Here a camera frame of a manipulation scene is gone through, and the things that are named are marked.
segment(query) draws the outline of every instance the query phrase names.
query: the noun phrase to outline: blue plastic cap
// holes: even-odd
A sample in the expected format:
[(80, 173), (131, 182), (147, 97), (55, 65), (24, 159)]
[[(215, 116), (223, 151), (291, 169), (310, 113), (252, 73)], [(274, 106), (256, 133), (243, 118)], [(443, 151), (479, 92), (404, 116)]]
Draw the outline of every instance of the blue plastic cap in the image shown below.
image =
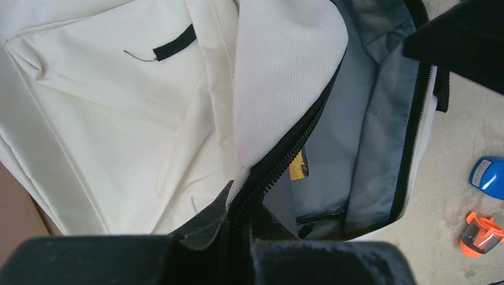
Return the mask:
[(504, 157), (480, 158), (471, 172), (469, 183), (489, 196), (504, 200)]

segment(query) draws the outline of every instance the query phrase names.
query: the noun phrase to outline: tag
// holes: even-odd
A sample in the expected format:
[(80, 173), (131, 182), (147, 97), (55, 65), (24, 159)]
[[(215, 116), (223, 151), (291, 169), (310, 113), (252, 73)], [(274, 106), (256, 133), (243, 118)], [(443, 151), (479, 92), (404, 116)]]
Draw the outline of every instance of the tag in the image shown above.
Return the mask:
[(306, 159), (304, 148), (301, 149), (298, 155), (291, 162), (291, 165), (289, 165), (289, 173), (292, 181), (304, 179), (310, 176), (308, 160)]
[(479, 187), (481, 184), (481, 178), (483, 177), (483, 174), (485, 171), (487, 171), (487, 168), (490, 166), (491, 162), (488, 160), (484, 159), (481, 161), (480, 165), (478, 165), (478, 168), (476, 168), (476, 171), (474, 172), (474, 175), (472, 176), (471, 183)]

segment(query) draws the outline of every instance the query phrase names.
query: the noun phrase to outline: beige carpet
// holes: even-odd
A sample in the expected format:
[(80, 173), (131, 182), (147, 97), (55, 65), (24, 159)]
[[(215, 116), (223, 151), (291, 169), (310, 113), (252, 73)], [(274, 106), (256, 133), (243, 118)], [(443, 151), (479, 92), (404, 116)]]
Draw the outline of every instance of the beige carpet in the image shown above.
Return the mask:
[[(426, 1), (431, 16), (457, 1)], [(481, 156), (504, 156), (504, 96), (452, 74), (448, 113), (437, 113), (404, 217), (378, 240), (396, 244), (419, 284), (489, 284), (504, 280), (504, 243), (481, 258), (465, 257), (458, 238), (469, 211), (504, 226), (504, 201), (468, 184)]]

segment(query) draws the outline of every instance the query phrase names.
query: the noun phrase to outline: zipper teeth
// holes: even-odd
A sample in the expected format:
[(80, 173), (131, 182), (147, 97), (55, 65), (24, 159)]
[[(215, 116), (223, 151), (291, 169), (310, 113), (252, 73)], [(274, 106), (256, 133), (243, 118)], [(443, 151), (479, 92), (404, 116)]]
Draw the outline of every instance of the zipper teeth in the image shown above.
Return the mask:
[[(253, 212), (257, 209), (257, 207), (262, 203), (264, 196), (268, 193), (268, 191), (273, 187), (273, 185), (278, 181), (280, 176), (286, 171), (287, 167), (292, 163), (296, 155), (301, 151), (302, 147), (310, 137), (313, 129), (317, 125), (320, 116), (326, 106), (327, 100), (329, 96), (326, 96), (324, 99), (321, 108), (316, 113), (312, 122), (310, 122), (307, 129), (300, 136), (299, 140), (294, 144), (294, 146), (289, 150), (289, 152), (285, 155), (284, 159), (282, 159), (265, 177), (259, 185), (252, 191), (252, 193), (246, 198), (246, 200), (241, 204), (239, 209), (237, 209), (236, 216), (234, 218), (233, 226), (231, 227), (232, 236), (240, 237), (243, 225), (247, 222)], [(234, 245), (239, 245), (241, 240), (233, 240)]]
[[(423, 17), (424, 17), (424, 19), (422, 19), (422, 21), (424, 23), (421, 23), (421, 25), (416, 25), (417, 29), (419, 29), (421, 26), (423, 26), (429, 22), (429, 14), (427, 13), (427, 8), (425, 7), (423, 1), (420, 1), (420, 4), (421, 4), (420, 7), (422, 9), (421, 12), (423, 13)], [(416, 153), (416, 149), (417, 149), (418, 136), (420, 135), (420, 125), (423, 120), (423, 116), (425, 114), (427, 98), (429, 96), (428, 93), (430, 90), (430, 84), (432, 83), (432, 72), (433, 72), (433, 66), (429, 65), (429, 74), (427, 76), (426, 90), (423, 94), (424, 97), (423, 97), (423, 101), (422, 101), (422, 107), (420, 109), (420, 118), (419, 118), (419, 122), (417, 125), (417, 129), (415, 130), (415, 138), (413, 140), (413, 148), (411, 151), (411, 162), (408, 166), (408, 176), (406, 178), (406, 187), (405, 187), (405, 191), (404, 191), (404, 196), (402, 197), (403, 201), (402, 201), (401, 209), (399, 210), (399, 214), (397, 215), (395, 221), (399, 220), (401, 218), (401, 216), (404, 214), (404, 210), (405, 210), (404, 206), (408, 202), (410, 183), (411, 183), (411, 172), (413, 171), (413, 159), (415, 157), (415, 153)]]
[(411, 172), (413, 171), (413, 158), (415, 157), (415, 154), (417, 152), (418, 137), (420, 135), (420, 125), (421, 125), (421, 122), (423, 120), (423, 116), (425, 114), (425, 109), (426, 109), (426, 104), (427, 104), (427, 98), (429, 96), (430, 84), (432, 83), (432, 72), (433, 72), (433, 67), (431, 65), (430, 68), (429, 68), (429, 76), (428, 76), (428, 79), (427, 79), (427, 88), (426, 88), (426, 91), (424, 93), (424, 98), (423, 98), (423, 102), (422, 102), (422, 108), (420, 109), (420, 121), (418, 123), (417, 131), (415, 132), (415, 139), (413, 140), (413, 151), (411, 152), (412, 159), (411, 159), (411, 163), (409, 164), (408, 178), (406, 179), (406, 191), (404, 193), (403, 203), (402, 203), (401, 210), (399, 211), (399, 215), (397, 216), (396, 220), (399, 220), (401, 218), (401, 216), (403, 215), (404, 210), (405, 210), (404, 205), (406, 205), (406, 203), (408, 202), (408, 193), (410, 191), (410, 182), (411, 182)]

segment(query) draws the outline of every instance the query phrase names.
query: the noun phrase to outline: floor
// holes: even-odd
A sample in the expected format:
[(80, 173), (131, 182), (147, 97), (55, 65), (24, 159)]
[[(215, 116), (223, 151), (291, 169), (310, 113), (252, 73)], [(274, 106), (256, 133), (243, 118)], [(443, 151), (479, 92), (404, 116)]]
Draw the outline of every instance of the floor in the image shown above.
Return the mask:
[(34, 236), (48, 235), (48, 230), (30, 195), (2, 163), (0, 163), (0, 229), (2, 229), (0, 267), (19, 244)]
[[(456, 1), (428, 0), (431, 16)], [(504, 244), (481, 258), (458, 247), (470, 211), (504, 226), (504, 201), (468, 184), (481, 156), (504, 156), (504, 96), (452, 74), (448, 113), (437, 113), (404, 217), (378, 240), (396, 244), (419, 284), (489, 284), (504, 280)]]

